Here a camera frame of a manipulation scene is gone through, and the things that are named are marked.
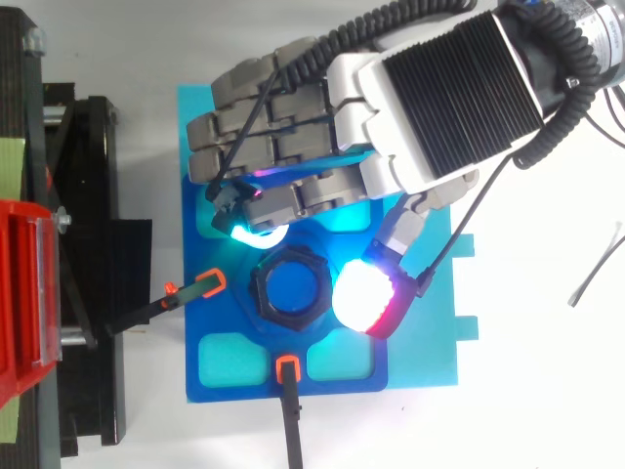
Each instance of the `white table surface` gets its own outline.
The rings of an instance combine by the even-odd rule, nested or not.
[[[120,213],[153,219],[152,298],[182,281],[177,85],[379,1],[9,2],[48,34],[46,81],[120,109]],[[592,115],[618,135],[603,96]],[[535,168],[509,167],[467,229],[476,257],[454,261],[456,313],[480,334],[458,345],[459,386],[302,398],[307,469],[625,468],[625,248],[566,305],[625,222],[624,175],[625,150],[586,122]],[[116,448],[80,439],[63,469],[286,467],[278,400],[187,404],[182,313],[124,342],[128,433]]]

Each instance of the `green tape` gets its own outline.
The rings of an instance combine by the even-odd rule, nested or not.
[[[20,200],[24,139],[0,138],[0,199]],[[13,398],[0,408],[0,443],[16,442],[20,398]]]
[[[0,443],[14,444],[18,438],[20,398],[12,398],[0,408]]]
[[[20,199],[24,147],[24,139],[0,138],[0,199]]]

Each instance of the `black cable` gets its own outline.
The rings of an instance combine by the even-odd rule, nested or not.
[[[477,3],[478,0],[399,0],[376,8],[353,21],[348,21],[320,37],[304,54],[271,74],[254,104],[252,113],[236,136],[219,173],[208,186],[206,198],[213,201],[219,194],[222,180],[267,102],[269,92],[278,75],[285,91],[292,93],[299,86],[319,80],[332,61],[343,53],[363,47],[373,39],[421,18],[441,13],[469,12],[476,7]]]
[[[625,93],[623,92],[621,87],[618,85],[613,86],[612,91],[614,92],[614,96],[616,96],[618,102],[621,104],[621,107],[625,109]]]
[[[449,251],[451,250],[453,245],[456,243],[456,241],[462,234],[463,230],[465,229],[465,227],[471,220],[471,217],[473,217],[474,213],[476,213],[476,211],[478,210],[479,205],[481,204],[483,199],[486,197],[486,194],[488,193],[492,185],[495,183],[495,180],[499,177],[501,172],[504,170],[504,168],[506,167],[506,165],[510,162],[512,158],[513,158],[513,153],[510,153],[506,157],[504,157],[504,159],[501,160],[499,165],[495,168],[495,170],[492,172],[492,174],[488,178],[488,181],[486,181],[486,184],[484,184],[484,187],[481,188],[481,191],[479,191],[478,196],[473,201],[473,203],[469,207],[469,210],[467,210],[467,213],[465,214],[464,218],[462,219],[462,221],[460,222],[456,230],[453,232],[453,234],[449,238],[449,241],[441,249],[440,253],[436,257],[434,262],[430,264],[430,267],[428,267],[425,271],[423,271],[417,277],[417,284],[418,284],[417,296],[422,297],[425,294],[425,290],[427,290],[428,287],[430,286],[430,283],[432,282],[432,278],[434,277],[434,274],[436,273],[438,266],[443,261],[443,259],[447,256],[447,254],[449,254]]]
[[[554,49],[568,76],[579,80],[531,142],[515,151],[515,165],[527,169],[551,153],[586,115],[600,88],[600,68],[588,38],[576,27],[575,21],[552,2],[531,7],[512,3],[507,8],[514,9],[517,18]]]
[[[217,173],[217,176],[215,176],[215,179],[211,181],[211,184],[208,185],[208,189],[206,190],[206,198],[210,200],[211,202],[215,200],[215,198],[219,194],[221,187],[222,187],[222,180],[224,179],[224,176],[226,176],[226,172],[229,170],[230,165],[232,164],[232,161],[234,160],[234,157],[236,156],[236,153],[238,152],[238,149],[240,149],[241,145],[243,145],[243,141],[247,138],[247,135],[250,133],[250,129],[252,128],[252,125],[254,125],[256,118],[261,113],[261,110],[263,110],[263,106],[267,102],[267,98],[269,97],[270,90],[273,87],[275,80],[277,79],[277,75],[278,75],[278,70],[274,71],[270,75],[269,79],[265,82],[265,85],[263,86],[263,90],[261,91],[261,94],[259,95],[258,100],[256,100],[256,103],[254,104],[254,107],[252,108],[252,112],[247,117],[245,124],[243,124],[243,128],[236,136],[236,140],[232,144],[232,147],[230,147],[228,156],[226,156],[226,159],[224,160],[222,167],[219,169],[219,173]]]
[[[590,272],[590,274],[586,277],[584,282],[581,284],[581,286],[579,287],[579,289],[575,293],[575,297],[570,302],[571,308],[575,308],[575,306],[577,306],[577,303],[579,303],[579,300],[582,297],[582,295],[584,294],[584,292],[586,291],[586,288],[588,288],[588,285],[590,285],[591,281],[593,281],[593,278],[595,278],[595,275],[599,272],[601,267],[604,266],[605,261],[607,261],[607,259],[609,259],[609,257],[612,254],[614,254],[614,251],[616,251],[616,249],[618,249],[618,247],[621,244],[623,244],[623,242],[625,242],[625,236],[621,237],[618,241],[616,241],[616,243],[612,247],[610,247],[607,250],[607,252],[602,256],[602,258],[599,260],[599,262],[595,266],[595,269],[593,269],[593,271]]]
[[[586,120],[588,120],[588,123],[590,125],[592,125],[593,127],[595,127],[595,130],[597,130],[597,132],[599,132],[600,134],[602,134],[604,137],[606,137],[608,140],[610,140],[613,144],[621,147],[622,149],[625,149],[625,144],[623,144],[622,142],[619,142],[618,140],[616,140],[614,137],[612,137],[611,135],[609,135],[606,130],[599,125],[597,122],[595,122],[595,120],[593,120],[593,118],[586,114]]]
[[[625,132],[625,125],[621,123],[621,119],[619,119],[618,115],[616,115],[616,111],[614,110],[614,106],[612,105],[612,100],[610,99],[609,92],[606,88],[604,88],[604,96],[605,102],[607,103],[607,108],[609,109],[609,113],[612,116],[612,120],[616,125],[618,125],[618,128],[621,129],[621,132]]]

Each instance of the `black heat sink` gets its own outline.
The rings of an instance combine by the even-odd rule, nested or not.
[[[384,65],[438,178],[509,149],[543,123],[490,13]]]

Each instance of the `orange clip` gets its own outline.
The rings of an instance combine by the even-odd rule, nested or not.
[[[216,267],[211,269],[210,271],[206,271],[204,274],[200,274],[195,278],[195,281],[200,281],[209,276],[217,276],[217,279],[219,280],[219,285],[213,288],[211,291],[204,293],[202,295],[204,298],[210,298],[211,296],[215,296],[217,293],[220,293],[226,289],[226,276]]]
[[[179,289],[180,288],[178,288],[173,281],[168,281],[167,283],[165,283],[165,294],[167,296],[175,295],[176,293],[178,293]],[[160,306],[162,306],[163,308],[167,308],[167,303],[165,302],[165,300],[162,300],[160,302]]]
[[[299,383],[302,379],[302,368],[300,367],[300,359],[295,355],[283,355],[275,361],[275,373],[277,382],[282,384],[282,365],[284,363],[293,363],[295,366],[295,379]]]
[[[167,296],[175,295],[176,293],[178,293],[178,287],[173,281],[165,283],[165,294]]]

